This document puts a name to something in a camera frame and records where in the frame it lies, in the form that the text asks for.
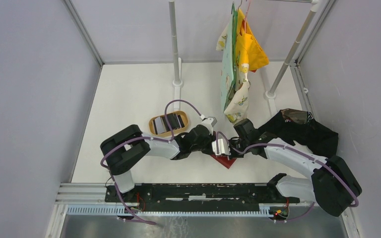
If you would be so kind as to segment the red card holder wallet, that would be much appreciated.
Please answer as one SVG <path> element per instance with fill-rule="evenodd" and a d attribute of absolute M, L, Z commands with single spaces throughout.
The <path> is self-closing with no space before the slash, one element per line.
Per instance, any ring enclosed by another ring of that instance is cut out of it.
<path fill-rule="evenodd" d="M 211 157 L 219 162 L 222 166 L 224 166 L 226 169 L 230 169 L 231 166 L 235 163 L 237 160 L 236 158 L 229 159 L 228 156 L 216 156 L 216 155 L 211 155 Z"/>

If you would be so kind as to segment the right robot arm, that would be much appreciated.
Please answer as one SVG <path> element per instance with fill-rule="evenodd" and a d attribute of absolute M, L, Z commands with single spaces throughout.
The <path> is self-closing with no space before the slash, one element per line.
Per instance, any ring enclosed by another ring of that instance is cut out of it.
<path fill-rule="evenodd" d="M 236 123 L 234 129 L 238 138 L 229 141 L 230 152 L 239 156 L 260 155 L 303 175 L 302 178 L 276 175 L 266 190 L 270 201 L 295 197 L 315 203 L 335 217 L 348 207 L 359 206 L 362 188 L 341 157 L 303 152 L 275 135 L 261 134 L 249 119 Z"/>

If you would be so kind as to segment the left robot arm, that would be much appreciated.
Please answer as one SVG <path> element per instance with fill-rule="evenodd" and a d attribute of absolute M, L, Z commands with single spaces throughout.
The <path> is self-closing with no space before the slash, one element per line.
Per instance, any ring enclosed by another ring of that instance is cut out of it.
<path fill-rule="evenodd" d="M 174 136 L 171 141 L 145 134 L 138 125 L 132 124 L 101 143 L 101 164 L 109 169 L 118 188 L 117 196 L 124 202 L 130 202 L 136 196 L 131 169 L 143 157 L 154 156 L 175 161 L 185 159 L 193 152 L 212 155 L 214 140 L 213 130 L 202 124 Z"/>

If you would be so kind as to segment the yellow oval card tray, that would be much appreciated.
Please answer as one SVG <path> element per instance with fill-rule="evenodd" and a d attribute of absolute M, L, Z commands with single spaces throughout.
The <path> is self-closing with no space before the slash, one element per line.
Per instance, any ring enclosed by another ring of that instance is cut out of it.
<path fill-rule="evenodd" d="M 176 135 L 185 132 L 189 125 L 189 119 L 185 112 L 175 111 L 167 115 L 156 116 L 149 121 L 149 130 L 153 135 L 160 137 Z"/>

